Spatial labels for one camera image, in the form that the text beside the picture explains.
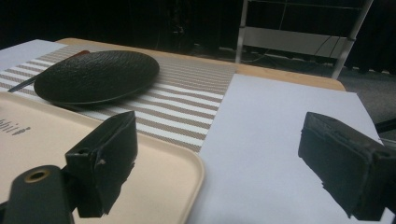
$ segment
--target dark floor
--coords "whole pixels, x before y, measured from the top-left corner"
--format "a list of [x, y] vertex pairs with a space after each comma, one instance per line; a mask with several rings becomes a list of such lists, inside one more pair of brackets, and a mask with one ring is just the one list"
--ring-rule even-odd
[[[235, 52], [232, 49], [221, 49], [214, 54], [208, 53], [200, 46], [195, 46], [191, 55], [228, 62], [233, 62], [235, 59]], [[271, 55], [270, 52], [267, 52], [264, 56], [255, 52], [244, 52], [241, 61], [256, 66], [321, 77], [331, 77], [333, 70], [331, 64], [318, 64], [299, 59], [291, 60]], [[362, 74], [356, 69], [344, 68], [338, 80], [341, 81], [347, 91], [358, 94], [374, 123], [396, 118], [396, 76], [377, 72]], [[396, 131], [380, 133], [379, 135], [383, 138], [396, 140]]]

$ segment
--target metal frame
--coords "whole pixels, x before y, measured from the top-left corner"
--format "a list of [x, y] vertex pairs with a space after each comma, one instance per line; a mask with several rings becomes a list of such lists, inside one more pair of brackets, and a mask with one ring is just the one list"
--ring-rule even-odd
[[242, 49], [244, 45], [292, 51], [303, 54], [326, 56], [337, 59], [332, 71], [332, 78], [337, 79], [340, 75], [347, 56], [355, 43], [356, 36], [363, 24], [363, 21], [374, 0], [367, 0], [361, 8], [361, 13], [357, 18], [348, 37], [313, 35], [281, 30], [262, 29], [246, 26], [248, 14], [248, 2], [244, 0], [242, 16], [239, 26], [239, 36], [236, 48], [235, 62], [241, 63]]

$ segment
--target tray rim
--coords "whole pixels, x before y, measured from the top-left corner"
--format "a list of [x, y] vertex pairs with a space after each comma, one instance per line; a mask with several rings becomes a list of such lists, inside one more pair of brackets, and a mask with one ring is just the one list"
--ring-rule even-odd
[[[33, 109], [39, 109], [43, 113], [47, 112], [47, 113], [54, 114], [54, 111], [56, 111], [57, 112], [56, 116], [59, 116], [60, 118], [67, 118], [67, 119], [71, 119], [75, 122], [81, 122], [83, 125], [87, 125], [87, 127], [93, 128], [93, 129], [95, 127], [99, 126], [103, 122], [100, 119], [91, 118], [91, 117], [88, 117], [88, 116], [79, 114], [77, 112], [73, 112], [73, 111], [67, 110], [65, 108], [55, 106], [55, 105], [38, 102], [38, 101], [20, 96], [16, 93], [12, 93], [12, 92], [1, 91], [0, 92], [0, 101], [2, 101], [2, 100], [8, 100], [13, 103], [29, 106]], [[172, 144], [169, 142], [165, 142], [161, 139], [156, 139], [154, 137], [145, 135], [143, 133], [137, 133], [137, 139], [138, 139], [138, 144], [143, 144], [143, 145], [160, 144], [163, 147], [159, 148], [159, 150], [165, 151], [166, 153], [170, 153], [173, 155], [178, 155], [179, 157], [183, 157], [185, 159], [188, 159], [191, 162], [193, 162], [193, 164], [196, 166], [195, 168], [198, 170], [198, 172], [200, 174], [196, 178], [196, 181], [198, 182], [198, 184], [195, 186], [195, 190], [191, 194], [191, 199], [189, 200], [188, 204], [184, 207], [184, 210], [186, 212], [184, 212], [183, 216], [180, 217], [181, 223], [185, 223], [187, 221], [187, 218], [190, 215], [192, 206], [195, 203], [195, 200], [200, 192], [200, 189], [201, 189], [204, 179], [205, 179], [204, 162], [198, 156], [197, 152], [194, 152], [188, 148], [178, 146], [178, 145], [175, 145], [175, 144]]]

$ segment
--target gray stripe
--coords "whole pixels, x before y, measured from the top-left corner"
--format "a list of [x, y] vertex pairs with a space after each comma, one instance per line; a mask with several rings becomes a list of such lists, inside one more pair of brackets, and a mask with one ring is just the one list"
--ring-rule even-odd
[[176, 98], [176, 97], [164, 96], [164, 95], [160, 95], [160, 94], [157, 94], [157, 93], [154, 93], [154, 92], [149, 92], [148, 91], [148, 92], [145, 93], [145, 95], [152, 96], [152, 97], [155, 97], [155, 98], [158, 98], [158, 99], [162, 99], [162, 100], [180, 102], [180, 103], [185, 104], [185, 105], [198, 106], [198, 107], [209, 109], [209, 110], [214, 110], [214, 111], [218, 110], [217, 106], [201, 104], [201, 103], [198, 103], [198, 102], [194, 102], [194, 101], [190, 101], [190, 100], [186, 100], [186, 99], [180, 99], [180, 98]]
[[148, 120], [148, 119], [137, 118], [136, 122], [144, 124], [144, 125], [147, 125], [147, 126], [150, 126], [150, 127], [154, 127], [154, 128], [158, 128], [158, 129], [161, 129], [161, 130], [165, 130], [165, 131], [168, 131], [170, 133], [179, 133], [179, 134], [186, 135], [188, 137], [193, 137], [193, 138], [200, 139], [200, 140], [204, 140], [205, 139], [205, 134], [195, 133], [195, 132], [192, 132], [192, 131], [189, 131], [189, 130], [184, 130], [184, 129], [179, 129], [179, 128], [176, 128], [176, 127], [171, 127], [171, 126], [164, 125], [164, 124], [161, 124], [161, 123], [157, 123], [157, 122], [154, 122], [154, 121], [151, 121], [151, 120]]
[[29, 74], [29, 73], [24, 73], [24, 72], [21, 72], [21, 71], [13, 70], [11, 68], [7, 69], [5, 72], [13, 73], [13, 74], [20, 75], [20, 76], [23, 76], [23, 77], [34, 77], [35, 76], [35, 75]]
[[164, 142], [172, 143], [172, 144], [177, 145], [177, 146], [181, 146], [181, 147], [185, 147], [185, 148], [191, 149], [194, 152], [199, 152], [200, 149], [201, 149], [201, 147], [199, 147], [199, 146], [188, 144], [188, 143], [185, 143], [185, 142], [180, 142], [180, 141], [177, 141], [177, 140], [171, 139], [171, 138], [162, 137], [162, 136], [159, 136], [159, 135], [154, 134], [154, 133], [146, 133], [146, 132], [143, 132], [143, 131], [138, 131], [138, 132], [142, 133], [142, 134], [145, 134], [145, 135], [148, 135], [148, 136], [151, 136], [151, 137], [154, 137], [154, 138], [158, 138], [160, 140], [163, 140]]
[[[67, 46], [67, 47], [64, 47], [63, 49], [56, 50], [50, 54], [44, 55], [37, 59], [41, 60], [41, 61], [45, 61], [45, 62], [57, 63], [57, 62], [60, 62], [66, 58], [69, 58], [70, 56], [72, 56], [84, 49], [89, 50], [90, 52], [110, 50], [110, 49], [98, 48], [96, 46], [85, 46], [85, 45]], [[235, 72], [234, 67], [232, 67], [230, 65], [211, 64], [211, 63], [198, 62], [198, 61], [192, 62], [192, 61], [184, 60], [184, 59], [164, 58], [162, 56], [158, 56], [158, 57], [155, 56], [154, 58], [159, 62], [160, 67], [161, 67], [157, 83], [162, 83], [162, 84], [170, 85], [173, 87], [179, 87], [179, 88], [183, 88], [186, 90], [204, 91], [204, 92], [215, 93], [218, 95], [223, 95], [227, 91], [228, 85], [231, 82], [231, 79], [233, 77], [233, 73]], [[44, 67], [49, 67], [47, 64], [43, 64], [43, 63], [35, 63], [35, 62], [28, 62], [28, 63], [40, 65], [40, 66], [44, 66]], [[30, 71], [42, 72], [41, 69], [36, 69], [33, 67], [29, 67], [29, 66], [19, 65], [18, 67], [27, 69]], [[23, 73], [20, 71], [12, 70], [12, 69], [8, 69], [7, 71], [9, 73], [18, 74], [18, 75], [25, 76], [25, 77], [33, 76], [31, 74], [26, 74], [26, 73]], [[10, 76], [1, 76], [1, 77], [8, 79], [8, 80], [15, 81], [15, 82], [22, 82], [22, 80], [15, 78], [15, 77], [10, 77]], [[0, 86], [3, 86], [7, 89], [10, 88], [9, 85], [4, 84], [4, 83], [0, 83]], [[165, 96], [165, 95], [161, 95], [160, 93], [155, 93], [155, 92], [150, 92], [150, 91], [146, 91], [144, 93], [147, 96], [151, 96], [151, 97], [154, 97], [154, 98], [160, 99], [160, 100], [168, 100], [168, 101], [172, 101], [172, 102], [178, 102], [178, 103], [182, 103], [185, 105], [197, 106], [197, 107], [201, 107], [201, 108], [209, 109], [209, 110], [213, 110], [213, 111], [217, 111], [219, 108], [217, 106], [201, 103], [199, 100], [197, 100], [195, 102], [193, 99], [190, 99], [190, 100], [182, 99], [182, 98], [178, 98], [177, 96], [178, 95], [180, 97], [181, 96], [190, 96], [190, 97], [195, 97], [197, 99], [206, 100], [209, 102], [214, 102], [217, 104], [221, 103], [221, 99], [202, 95], [199, 93], [197, 94], [197, 93], [191, 93], [191, 92], [175, 91], [175, 90], [170, 90], [170, 89], [166, 89], [164, 87], [158, 87], [158, 86], [154, 86], [151, 88], [153, 90], [169, 92], [176, 96], [176, 97]], [[34, 91], [28, 91], [26, 89], [22, 89], [21, 91], [24, 93], [36, 96]], [[192, 116], [205, 118], [205, 119], [209, 119], [209, 120], [213, 120], [215, 117], [214, 115], [206, 114], [203, 112], [197, 112], [194, 110], [185, 109], [185, 108], [181, 108], [181, 107], [178, 107], [175, 105], [169, 105], [167, 103], [162, 103], [162, 102], [151, 102], [151, 101], [139, 99], [138, 97], [136, 98], [133, 96], [123, 98], [122, 102], [118, 102], [118, 103], [116, 102], [116, 103], [100, 105], [100, 106], [97, 106], [97, 105], [83, 106], [83, 107], [74, 107], [73, 106], [73, 108], [68, 108], [68, 109], [71, 109], [71, 110], [73, 110], [75, 112], [79, 112], [79, 113], [88, 112], [88, 115], [90, 117], [96, 119], [94, 113], [99, 113], [106, 117], [111, 117], [111, 116], [118, 114], [117, 112], [113, 112], [109, 109], [109, 106], [114, 106], [116, 108], [121, 108], [124, 110], [134, 110], [136, 112], [146, 113], [148, 115], [151, 115], [151, 116], [154, 116], [157, 118], [161, 118], [161, 119], [167, 119], [167, 120], [172, 120], [172, 121], [176, 121], [176, 122], [180, 122], [180, 123], [189, 124], [190, 126], [203, 128], [204, 130], [209, 130], [209, 128], [210, 128], [210, 124], [207, 124], [207, 123], [202, 123], [202, 122], [190, 120], [190, 119], [182, 119], [182, 118], [179, 118], [176, 116], [164, 114], [161, 111], [154, 111], [152, 109], [131, 106], [131, 105], [128, 105], [129, 104], [128, 102], [138, 102], [143, 105], [155, 105], [155, 106], [159, 106], [162, 108], [174, 110], [177, 112], [181, 112], [181, 113], [185, 113], [185, 114], [189, 114]], [[205, 139], [205, 134], [196, 133], [193, 130], [184, 130], [184, 129], [181, 129], [178, 127], [168, 126], [165, 124], [158, 123], [154, 120], [137, 118], [136, 122], [138, 122], [140, 124], [144, 124], [149, 127], [154, 127], [159, 130], [164, 130], [164, 131], [167, 131], [170, 133], [177, 133], [177, 134], [185, 135], [186, 137], [188, 136], [188, 137], [192, 137], [192, 138], [199, 139], [199, 140]], [[169, 139], [167, 137], [159, 136], [156, 133], [145, 133], [143, 131], [139, 131], [139, 132], [149, 135], [149, 136], [152, 136], [152, 137], [155, 137], [155, 138], [158, 138], [158, 139], [161, 139], [166, 142], [170, 142], [170, 143], [178, 145], [178, 146], [189, 148], [196, 152], [199, 152], [199, 150], [201, 148], [201, 146], [195, 146], [195, 145], [189, 144], [187, 142]]]
[[34, 71], [34, 72], [38, 72], [38, 73], [42, 73], [44, 71], [42, 69], [28, 67], [28, 66], [25, 66], [25, 65], [18, 65], [17, 67], [23, 68], [23, 69], [26, 69], [26, 70], [30, 70], [30, 71]]
[[186, 95], [186, 96], [197, 97], [197, 98], [201, 98], [201, 99], [204, 99], [204, 100], [207, 100], [207, 101], [221, 103], [221, 99], [219, 99], [219, 98], [214, 98], [214, 97], [210, 97], [210, 96], [195, 94], [195, 93], [191, 93], [191, 92], [174, 91], [174, 90], [166, 89], [166, 88], [163, 88], [163, 87], [153, 87], [152, 89], [159, 90], [159, 91], [166, 91], [166, 92], [177, 94], [177, 95]]

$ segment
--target table edge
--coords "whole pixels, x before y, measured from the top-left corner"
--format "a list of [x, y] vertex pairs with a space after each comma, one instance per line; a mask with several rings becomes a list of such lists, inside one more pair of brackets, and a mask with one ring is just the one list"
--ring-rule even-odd
[[252, 66], [252, 65], [241, 64], [241, 63], [229, 63], [229, 62], [217, 61], [217, 60], [213, 60], [213, 59], [197, 58], [197, 57], [193, 57], [193, 56], [189, 56], [189, 55], [181, 55], [181, 54], [157, 51], [157, 50], [152, 50], [152, 49], [139, 49], [139, 48], [134, 48], [134, 47], [122, 46], [122, 45], [107, 44], [107, 43], [103, 43], [103, 42], [79, 39], [79, 38], [74, 38], [74, 37], [60, 39], [55, 42], [61, 43], [61, 44], [66, 44], [66, 45], [90, 44], [90, 45], [95, 45], [98, 47], [105, 47], [105, 48], [112, 48], [112, 49], [133, 50], [133, 51], [137, 51], [137, 52], [146, 53], [148, 55], [174, 57], [174, 58], [179, 58], [179, 59], [188, 59], [188, 60], [195, 60], [195, 61], [215, 63], [215, 64], [228, 64], [228, 65], [235, 66], [235, 68], [236, 68], [235, 73], [237, 73], [237, 74], [248, 75], [248, 76], [252, 76], [252, 77], [263, 77], [263, 78], [268, 78], [268, 79], [272, 79], [272, 80], [285, 81], [285, 82], [296, 83], [296, 84], [301, 84], [301, 85], [305, 85], [305, 86], [319, 87], [319, 88], [324, 88], [324, 89], [329, 89], [329, 90], [346, 91], [346, 88], [340, 81], [338, 81], [336, 79], [329, 78], [329, 77], [315, 77], [315, 76], [309, 76], [309, 75], [300, 74], [300, 73], [275, 70], [272, 68], [264, 68], [264, 67]]

